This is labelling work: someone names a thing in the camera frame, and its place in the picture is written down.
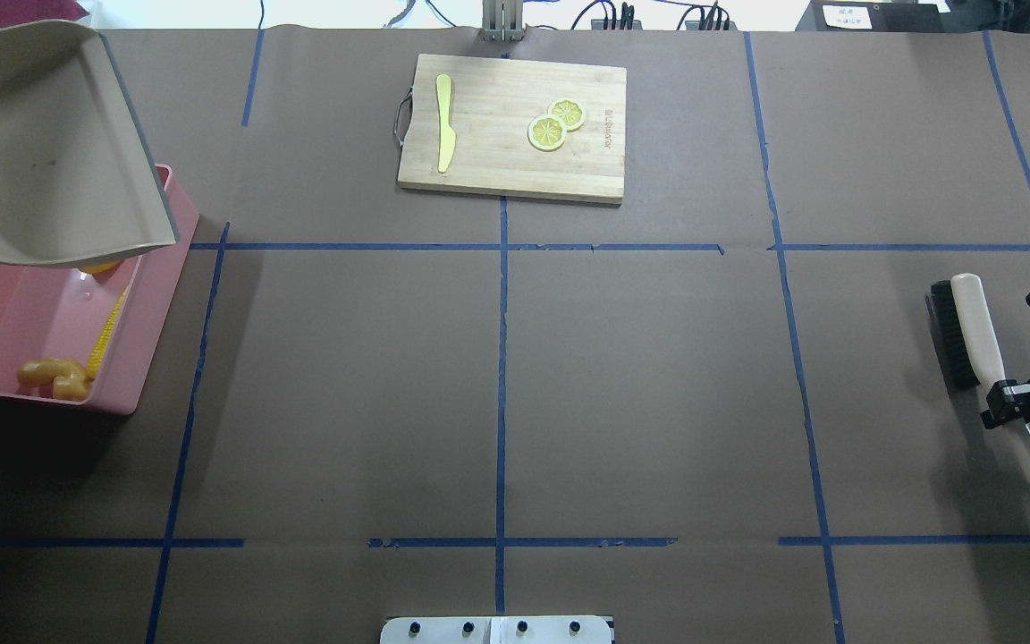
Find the bamboo cutting board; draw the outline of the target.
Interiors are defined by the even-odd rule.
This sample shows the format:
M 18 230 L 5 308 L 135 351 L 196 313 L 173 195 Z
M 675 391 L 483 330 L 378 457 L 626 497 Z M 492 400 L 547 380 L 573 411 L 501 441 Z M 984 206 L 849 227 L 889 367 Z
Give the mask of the bamboo cutting board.
M 437 172 L 435 78 L 453 78 L 455 154 Z M 626 176 L 627 73 L 577 63 L 421 54 L 397 183 L 408 189 L 618 205 Z M 528 144 L 528 123 L 560 97 L 583 103 L 585 125 L 552 152 Z

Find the beige hand brush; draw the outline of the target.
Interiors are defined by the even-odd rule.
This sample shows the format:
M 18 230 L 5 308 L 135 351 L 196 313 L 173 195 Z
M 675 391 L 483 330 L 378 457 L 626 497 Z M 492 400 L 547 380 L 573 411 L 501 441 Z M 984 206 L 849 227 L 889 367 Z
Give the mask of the beige hand brush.
M 945 383 L 955 389 L 978 392 L 984 399 L 981 420 L 981 412 L 988 408 L 985 396 L 990 387 L 1010 379 L 985 297 L 984 281 L 977 274 L 953 275 L 932 283 L 927 299 L 933 330 L 940 339 Z M 1030 486 L 1029 421 L 1017 419 L 1005 427 L 984 429 L 1012 455 L 1019 473 Z

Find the yellow toy potato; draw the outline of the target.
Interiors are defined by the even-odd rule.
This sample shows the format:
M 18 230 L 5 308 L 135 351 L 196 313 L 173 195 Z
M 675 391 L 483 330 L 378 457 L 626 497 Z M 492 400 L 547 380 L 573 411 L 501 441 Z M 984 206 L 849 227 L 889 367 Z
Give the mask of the yellow toy potato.
M 77 267 L 77 269 L 82 274 L 91 275 L 91 276 L 98 276 L 98 275 L 105 274 L 107 272 L 111 272 L 111 270 L 117 269 L 121 266 L 121 264 L 122 264 L 122 261 L 117 260 L 117 261 L 110 261 L 110 262 L 101 262 L 101 264 L 94 264 L 94 265 L 89 265 L 89 266 L 83 266 L 83 267 Z

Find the lemon slice near centre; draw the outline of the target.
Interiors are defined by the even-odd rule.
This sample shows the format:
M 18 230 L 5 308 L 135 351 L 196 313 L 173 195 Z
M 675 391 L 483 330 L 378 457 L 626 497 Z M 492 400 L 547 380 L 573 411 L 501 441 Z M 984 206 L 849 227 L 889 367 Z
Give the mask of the lemon slice near centre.
M 565 122 L 554 114 L 537 115 L 527 127 L 528 144 L 533 149 L 552 152 L 563 147 L 569 135 Z

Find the lemon slice near edge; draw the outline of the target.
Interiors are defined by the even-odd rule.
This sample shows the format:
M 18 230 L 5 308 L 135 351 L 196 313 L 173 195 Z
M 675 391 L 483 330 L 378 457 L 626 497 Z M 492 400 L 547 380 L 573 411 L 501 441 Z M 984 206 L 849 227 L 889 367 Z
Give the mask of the lemon slice near edge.
M 579 130 L 587 121 L 587 109 L 583 103 L 569 97 L 556 98 L 548 106 L 548 114 L 559 118 L 569 133 Z

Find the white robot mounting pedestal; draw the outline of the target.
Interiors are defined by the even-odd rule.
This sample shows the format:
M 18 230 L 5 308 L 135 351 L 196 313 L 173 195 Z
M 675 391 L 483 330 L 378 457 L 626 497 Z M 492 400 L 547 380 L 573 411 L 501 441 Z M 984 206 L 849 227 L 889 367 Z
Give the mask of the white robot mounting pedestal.
M 380 643 L 614 643 L 613 619 L 593 614 L 413 616 L 385 621 Z

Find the pink plastic bin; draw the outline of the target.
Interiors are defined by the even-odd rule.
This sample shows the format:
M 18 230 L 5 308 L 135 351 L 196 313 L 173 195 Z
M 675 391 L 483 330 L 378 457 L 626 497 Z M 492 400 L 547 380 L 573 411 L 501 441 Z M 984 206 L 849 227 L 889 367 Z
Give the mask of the pink plastic bin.
M 115 415 L 138 407 L 199 221 L 176 172 L 163 164 L 156 170 L 180 236 L 174 245 L 98 276 L 0 264 L 0 398 Z M 18 369 L 28 361 L 87 364 L 109 319 L 114 330 L 85 399 L 61 401 L 49 388 L 18 384 Z

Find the beige plastic dustpan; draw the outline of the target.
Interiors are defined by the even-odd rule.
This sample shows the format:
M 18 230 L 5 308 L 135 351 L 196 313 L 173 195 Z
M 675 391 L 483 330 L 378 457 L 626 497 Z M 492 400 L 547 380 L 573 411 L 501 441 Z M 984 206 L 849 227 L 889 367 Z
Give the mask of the beige plastic dustpan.
M 179 238 L 106 38 L 0 29 L 0 264 L 105 264 Z

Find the aluminium frame post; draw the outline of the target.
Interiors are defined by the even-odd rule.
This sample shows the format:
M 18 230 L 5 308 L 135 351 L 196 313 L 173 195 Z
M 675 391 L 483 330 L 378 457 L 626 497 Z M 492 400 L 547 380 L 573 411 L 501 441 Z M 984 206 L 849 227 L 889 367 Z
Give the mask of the aluminium frame post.
M 492 42 L 520 42 L 526 36 L 523 0 L 483 0 L 481 38 Z

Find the brown toy ginger root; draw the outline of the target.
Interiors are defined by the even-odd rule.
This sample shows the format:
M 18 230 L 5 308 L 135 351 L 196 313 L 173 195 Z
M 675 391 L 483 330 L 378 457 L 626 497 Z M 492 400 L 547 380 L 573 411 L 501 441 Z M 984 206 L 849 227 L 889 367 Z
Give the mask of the brown toy ginger root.
M 21 387 L 48 387 L 53 398 L 61 401 L 85 401 L 91 392 L 85 367 L 73 359 L 26 361 L 18 368 L 16 380 Z

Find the yellow toy corn cob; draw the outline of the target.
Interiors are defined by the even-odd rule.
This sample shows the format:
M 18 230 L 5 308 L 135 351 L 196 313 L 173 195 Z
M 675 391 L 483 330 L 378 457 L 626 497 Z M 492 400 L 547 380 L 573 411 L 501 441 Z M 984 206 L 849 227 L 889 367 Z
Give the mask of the yellow toy corn cob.
M 94 347 L 91 348 L 89 354 L 89 361 L 85 364 L 85 376 L 91 382 L 97 379 L 99 371 L 101 371 L 104 360 L 106 359 L 107 352 L 109 352 L 109 346 L 114 338 L 114 331 L 117 329 L 117 323 L 122 314 L 123 306 L 127 301 L 128 293 L 130 293 L 130 286 L 123 290 L 117 301 L 112 306 L 109 315 L 107 315 L 106 323 L 104 323 L 101 331 L 97 338 L 97 342 L 94 343 Z

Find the yellow plastic knife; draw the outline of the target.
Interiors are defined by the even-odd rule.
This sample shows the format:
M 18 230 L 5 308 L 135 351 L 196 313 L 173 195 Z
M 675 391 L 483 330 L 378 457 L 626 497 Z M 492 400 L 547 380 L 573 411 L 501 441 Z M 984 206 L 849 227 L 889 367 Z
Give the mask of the yellow plastic knife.
M 437 172 L 446 173 L 450 170 L 457 144 L 457 133 L 452 126 L 452 101 L 454 97 L 453 78 L 450 74 L 440 73 L 435 78 L 438 136 L 440 136 L 440 146 L 438 146 Z

